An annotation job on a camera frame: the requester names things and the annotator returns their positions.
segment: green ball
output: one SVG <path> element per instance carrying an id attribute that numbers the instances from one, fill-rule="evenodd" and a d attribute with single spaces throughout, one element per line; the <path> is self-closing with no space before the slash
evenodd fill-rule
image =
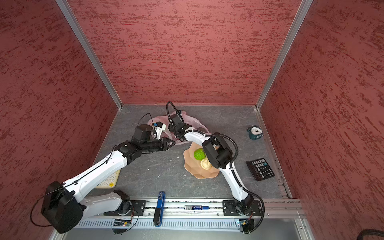
<path id="1" fill-rule="evenodd" d="M 194 152 L 193 156 L 196 158 L 196 160 L 199 160 L 199 161 L 203 160 L 205 158 L 204 150 L 202 148 L 197 149 Z"/>

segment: gray tabletop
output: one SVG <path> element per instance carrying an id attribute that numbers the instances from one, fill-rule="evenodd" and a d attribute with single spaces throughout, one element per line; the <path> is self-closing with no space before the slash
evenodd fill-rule
<path id="1" fill-rule="evenodd" d="M 208 130 L 230 136 L 239 147 L 234 165 L 244 183 L 252 192 L 267 199 L 280 199 L 281 194 L 275 178 L 257 182 L 251 175 L 246 161 L 265 158 L 269 162 L 264 140 L 252 141 L 246 131 L 248 125 L 257 125 L 256 115 L 250 106 L 176 106 L 188 115 L 197 118 Z M 166 115 L 165 106 L 125 105 L 118 114 L 97 161 L 111 152 L 112 147 L 130 140 L 137 121 L 146 113 L 152 117 Z M 180 198 L 231 198 L 230 188 L 219 173 L 215 178 L 197 179 L 184 168 L 183 152 L 191 143 L 174 146 L 164 152 L 143 154 L 121 169 L 116 187 L 94 189 L 90 195 L 102 195 L 120 189 L 131 197 L 157 197 L 164 190 L 167 197 Z"/>

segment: pink plastic bag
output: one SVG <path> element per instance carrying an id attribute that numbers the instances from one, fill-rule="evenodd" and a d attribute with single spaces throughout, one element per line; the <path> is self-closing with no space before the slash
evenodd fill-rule
<path id="1" fill-rule="evenodd" d="M 201 122 L 199 120 L 197 120 L 196 118 L 193 118 L 191 116 L 188 116 L 185 111 L 181 111 L 181 116 L 183 117 L 184 122 L 186 124 L 189 124 L 196 129 L 198 129 L 199 127 L 202 127 L 202 128 L 204 128 L 204 130 L 202 130 L 203 132 L 209 133 L 208 129 L 203 124 L 201 124 Z M 159 122 L 159 121 L 162 122 L 163 124 L 167 125 L 166 129 L 162 132 L 161 137 L 167 137 L 171 140 L 176 141 L 176 145 L 191 142 L 191 141 L 182 142 L 182 141 L 178 140 L 177 138 L 175 138 L 175 135 L 168 130 L 168 125 L 170 123 L 168 121 L 167 116 L 158 116 L 158 117 L 153 118 L 153 122 Z M 152 125 L 152 120 L 148 121 L 148 125 Z"/>

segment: red wall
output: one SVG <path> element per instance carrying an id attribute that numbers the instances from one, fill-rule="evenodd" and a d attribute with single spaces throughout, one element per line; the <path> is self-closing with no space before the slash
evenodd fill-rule
<path id="1" fill-rule="evenodd" d="M 47 239 L 32 205 L 92 164 L 117 107 L 55 1 L 1 1 L 0 15 L 0 239 Z"/>
<path id="2" fill-rule="evenodd" d="M 383 1 L 314 1 L 262 105 L 317 240 L 384 230 L 383 56 Z"/>
<path id="3" fill-rule="evenodd" d="M 254 104 L 300 2 L 69 0 L 126 104 Z"/>

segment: alarm clock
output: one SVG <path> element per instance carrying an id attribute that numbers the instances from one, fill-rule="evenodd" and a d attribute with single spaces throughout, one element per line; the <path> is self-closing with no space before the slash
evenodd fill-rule
<path id="1" fill-rule="evenodd" d="M 255 125 L 250 126 L 247 129 L 247 132 L 249 132 L 249 138 L 252 140 L 260 139 L 263 135 L 263 130 Z"/>

